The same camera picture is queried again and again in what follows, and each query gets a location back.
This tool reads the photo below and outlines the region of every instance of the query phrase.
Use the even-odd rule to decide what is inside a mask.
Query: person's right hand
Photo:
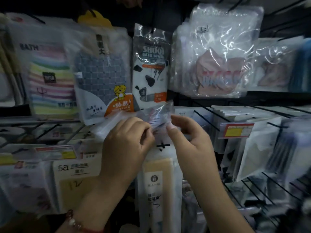
[[[189,184],[194,190],[199,190],[206,179],[218,178],[219,172],[213,145],[209,135],[193,119],[179,115],[172,115],[172,124],[168,125],[169,137],[174,143],[178,163]],[[184,134],[189,134],[189,142]]]

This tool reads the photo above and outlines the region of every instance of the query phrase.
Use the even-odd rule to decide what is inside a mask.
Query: forearm
[[[210,174],[194,191],[211,233],[253,233],[229,198],[218,173]]]
[[[107,189],[96,186],[74,210],[73,218],[81,222],[83,228],[101,231],[104,229],[111,213],[124,195],[124,190],[107,185]],[[56,233],[71,233],[72,227],[65,221]]]

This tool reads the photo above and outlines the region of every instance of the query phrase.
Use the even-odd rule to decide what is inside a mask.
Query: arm
[[[73,218],[83,228],[102,232],[112,211],[137,176],[154,144],[150,124],[133,117],[120,121],[110,131],[103,145],[102,166],[94,189],[74,210]],[[56,233],[71,233],[65,221]]]
[[[209,135],[193,119],[172,115],[172,124],[192,136],[189,142],[176,127],[168,133],[184,177],[193,188],[212,233],[253,233],[221,182]]]

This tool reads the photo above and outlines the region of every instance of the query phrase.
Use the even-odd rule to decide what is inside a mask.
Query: round logo
[[[157,180],[158,180],[158,176],[153,175],[153,176],[151,177],[151,181],[152,181],[152,182],[156,182]]]

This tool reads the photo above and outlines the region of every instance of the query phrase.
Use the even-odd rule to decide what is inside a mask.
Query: black and white package
[[[168,87],[171,34],[135,24],[133,38],[134,109],[164,104]]]

